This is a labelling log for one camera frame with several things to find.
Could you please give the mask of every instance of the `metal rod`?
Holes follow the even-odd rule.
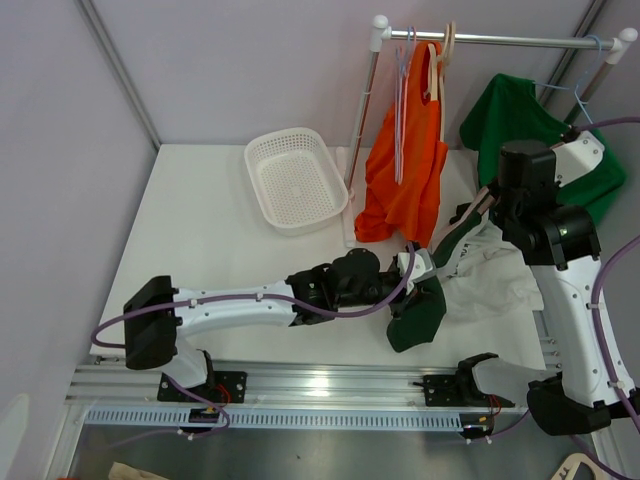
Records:
[[[120,59],[120,55],[118,55],[118,51],[109,37],[104,22],[102,21],[102,18],[100,18],[100,14],[96,10],[93,1],[76,0],[76,5],[89,27],[93,38],[98,44],[98,48],[100,48],[104,54],[107,64],[125,94],[127,102],[133,110],[134,115],[146,131],[149,141],[153,144],[156,150],[159,150],[162,142],[160,141],[158,132],[151,121],[151,117],[149,116],[147,109],[140,99],[140,95],[138,94],[135,85],[127,73],[124,63],[122,63],[122,60]]]
[[[578,24],[573,36],[584,37],[585,35],[588,35],[592,31],[605,7],[610,3],[611,2],[609,0],[592,0],[591,5],[589,5],[589,8],[582,17],[582,20],[580,21],[580,24]],[[560,85],[568,75],[569,68],[577,56],[578,50],[565,50],[546,83],[549,85]],[[557,90],[544,87],[540,93],[538,101],[543,107],[546,107],[549,105],[551,98],[556,93]]]
[[[409,32],[406,30],[392,30],[392,40],[406,40]],[[417,32],[418,40],[444,41],[441,32]],[[533,38],[533,37],[504,37],[499,35],[473,35],[456,33],[456,43],[477,43],[482,45],[509,45],[514,47],[545,47],[545,48],[575,48],[581,50],[597,50],[598,42],[593,38]],[[613,40],[602,40],[602,50],[611,50]]]
[[[582,95],[580,95],[581,102],[587,103],[589,100],[591,100],[591,97],[598,89],[598,87],[602,84],[612,68],[613,65],[607,62],[602,63],[600,69],[593,76],[591,82],[589,82],[589,85],[587,85],[587,87],[584,89]],[[571,125],[576,120],[576,118],[578,118],[578,115],[580,115],[580,113],[582,113],[582,109],[580,108],[580,105],[576,103],[564,119],[564,123]]]
[[[356,171],[356,163],[358,161],[358,151],[362,141],[362,132],[364,131],[364,122],[367,118],[369,110],[369,99],[371,98],[371,87],[373,86],[373,78],[376,75],[376,65],[378,64],[379,52],[369,52],[369,71],[367,73],[367,81],[360,95],[360,104],[358,105],[358,113],[356,115],[356,124],[353,128],[353,137],[349,148],[349,161],[345,171],[344,183],[347,190],[351,189],[353,183],[353,175]]]

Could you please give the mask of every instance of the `cable tie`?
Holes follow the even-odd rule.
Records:
[[[618,380],[617,382],[607,382],[611,388],[619,388],[620,390],[624,390],[624,382],[622,380]]]

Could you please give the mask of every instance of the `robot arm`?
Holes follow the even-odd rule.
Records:
[[[623,391],[636,410],[640,407],[640,396],[620,358],[603,296],[598,305],[591,305],[591,289],[600,270],[595,225],[584,208],[556,201],[563,178],[558,171],[564,168],[567,172],[566,166],[571,164],[569,170],[573,169],[571,174],[577,178],[597,165],[598,159],[589,155],[598,150],[601,155],[602,146],[598,142],[599,148],[594,149],[594,141],[582,135],[555,149],[534,141],[507,144],[498,178],[490,187],[497,200],[494,221],[502,229],[503,240],[522,251],[538,282],[548,327],[563,354],[563,371],[549,378],[546,371],[483,358],[471,373],[479,391],[527,404],[538,425],[550,435],[592,432],[608,426],[623,412],[609,385],[592,308],[600,309]],[[588,151],[581,151],[583,145]],[[560,159],[563,166],[557,163]],[[576,164],[584,170],[576,171]]]
[[[400,253],[386,272],[380,272],[375,254],[353,249],[330,264],[286,280],[232,291],[175,288],[171,277],[155,277],[127,302],[124,312],[158,304],[171,306],[125,323],[126,365],[133,370],[160,368],[185,388],[202,385],[210,377],[209,360],[187,337],[217,328],[294,327],[330,321],[341,308],[379,304],[393,294],[403,276],[408,278],[407,286],[391,299],[391,317],[421,315],[434,301],[429,285],[436,271],[426,249],[415,252],[413,268],[407,273],[408,259],[408,253]],[[216,301],[200,303],[207,299]],[[323,313],[309,311],[296,301]],[[175,307],[176,302],[184,306]]]

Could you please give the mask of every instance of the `white plastic basket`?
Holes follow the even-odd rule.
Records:
[[[252,140],[244,150],[266,220],[283,235],[302,235],[333,222],[349,195],[327,146],[308,128]]]

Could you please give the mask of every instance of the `white cable tray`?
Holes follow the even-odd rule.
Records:
[[[87,425],[129,426],[207,426],[189,422],[191,407],[93,407],[85,419]],[[233,428],[375,430],[459,432],[460,415],[446,412],[370,412],[336,410],[279,410],[259,412],[227,407]]]

